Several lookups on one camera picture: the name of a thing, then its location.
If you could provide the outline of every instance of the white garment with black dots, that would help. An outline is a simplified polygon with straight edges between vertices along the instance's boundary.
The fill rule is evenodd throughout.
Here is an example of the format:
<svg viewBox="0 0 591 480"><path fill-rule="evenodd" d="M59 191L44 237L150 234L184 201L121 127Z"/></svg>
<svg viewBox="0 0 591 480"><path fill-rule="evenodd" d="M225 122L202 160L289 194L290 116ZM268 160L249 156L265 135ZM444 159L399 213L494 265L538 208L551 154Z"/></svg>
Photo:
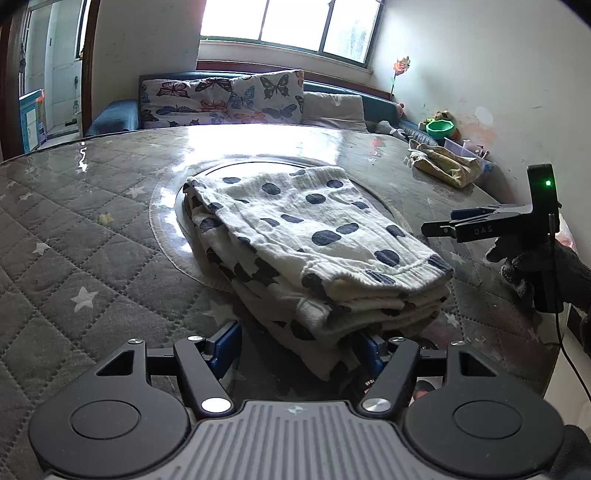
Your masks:
<svg viewBox="0 0 591 480"><path fill-rule="evenodd" d="M381 215L338 167L189 177L196 235L252 314L327 380L367 325L415 335L453 269Z"/></svg>

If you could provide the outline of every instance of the blue sofa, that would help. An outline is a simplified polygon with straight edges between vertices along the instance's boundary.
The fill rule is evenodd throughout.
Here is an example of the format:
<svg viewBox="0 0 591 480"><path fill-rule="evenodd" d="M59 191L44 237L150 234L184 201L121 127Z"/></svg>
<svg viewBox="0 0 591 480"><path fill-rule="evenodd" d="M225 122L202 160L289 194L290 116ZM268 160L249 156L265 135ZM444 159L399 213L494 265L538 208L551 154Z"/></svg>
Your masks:
<svg viewBox="0 0 591 480"><path fill-rule="evenodd" d="M140 129L139 121L139 89L144 80L152 79L174 79L174 80L199 80L208 77L224 77L234 78L247 73L241 72L177 72L177 73L156 73L149 75L141 75L138 82L138 96L135 99L117 100L109 104L96 117L95 121L86 132L87 137L93 135L102 135L115 132L126 132ZM324 92L324 93L340 93L350 95L361 95L363 100L363 110L365 112L365 120L368 122L380 122L387 120L390 125L397 127L401 119L394 104L383 98L367 95L365 93L355 92L346 88L326 85L324 83L309 82L304 80L304 90L306 92ZM406 120L402 121L411 128L418 130L417 126Z"/></svg>

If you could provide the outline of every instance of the gray glove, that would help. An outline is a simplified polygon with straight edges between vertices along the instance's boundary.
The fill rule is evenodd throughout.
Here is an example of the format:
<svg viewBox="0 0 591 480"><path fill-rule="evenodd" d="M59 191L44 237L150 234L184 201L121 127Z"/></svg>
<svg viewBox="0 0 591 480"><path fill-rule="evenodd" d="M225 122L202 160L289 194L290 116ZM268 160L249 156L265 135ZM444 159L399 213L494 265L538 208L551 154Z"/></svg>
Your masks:
<svg viewBox="0 0 591 480"><path fill-rule="evenodd" d="M579 260L578 255L568 247L555 241L556 274L560 296L584 312L591 304L591 270ZM499 237L495 246L486 253L489 262L505 264L501 267L503 277L513 285L522 299L533 298L530 281L532 274L552 270L552 256L547 243L536 250L523 251L519 239L514 235Z"/></svg>

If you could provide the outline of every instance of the metal screw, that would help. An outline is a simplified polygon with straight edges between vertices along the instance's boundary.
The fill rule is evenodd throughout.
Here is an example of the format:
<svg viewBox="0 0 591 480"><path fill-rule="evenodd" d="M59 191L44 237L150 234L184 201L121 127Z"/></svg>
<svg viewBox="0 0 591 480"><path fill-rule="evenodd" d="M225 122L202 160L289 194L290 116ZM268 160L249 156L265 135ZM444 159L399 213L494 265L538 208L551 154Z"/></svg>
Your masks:
<svg viewBox="0 0 591 480"><path fill-rule="evenodd" d="M232 404L225 398L208 398L201 402L201 408L210 413L222 413L226 410L230 410Z"/></svg>
<svg viewBox="0 0 591 480"><path fill-rule="evenodd" d="M361 407L373 413L383 413L392 408L392 404L385 398L368 398Z"/></svg>

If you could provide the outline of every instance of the round table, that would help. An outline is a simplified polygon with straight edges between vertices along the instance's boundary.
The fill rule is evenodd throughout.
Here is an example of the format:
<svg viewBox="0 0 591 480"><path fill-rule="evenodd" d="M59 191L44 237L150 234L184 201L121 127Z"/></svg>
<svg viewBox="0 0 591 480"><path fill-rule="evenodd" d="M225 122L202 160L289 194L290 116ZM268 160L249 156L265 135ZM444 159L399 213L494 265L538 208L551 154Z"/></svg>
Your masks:
<svg viewBox="0 0 591 480"><path fill-rule="evenodd" d="M407 148L393 137L315 127L208 125L89 138L1 164L0 446L11 472L38 474L24 428L35 407L129 338L171 346L238 319L242 356L224 380L237 403L339 398L346 376L317 379L233 293L175 266L186 270L192 253L174 204L189 175L278 158L343 167L415 234L453 209L493 202L476 186L455 190L410 168ZM456 273L424 336L440 348L468 341L542 392L557 351L540 336L552 323L516 305L498 266L482 259L492 241L429 241ZM174 379L152 380L178 395Z"/></svg>

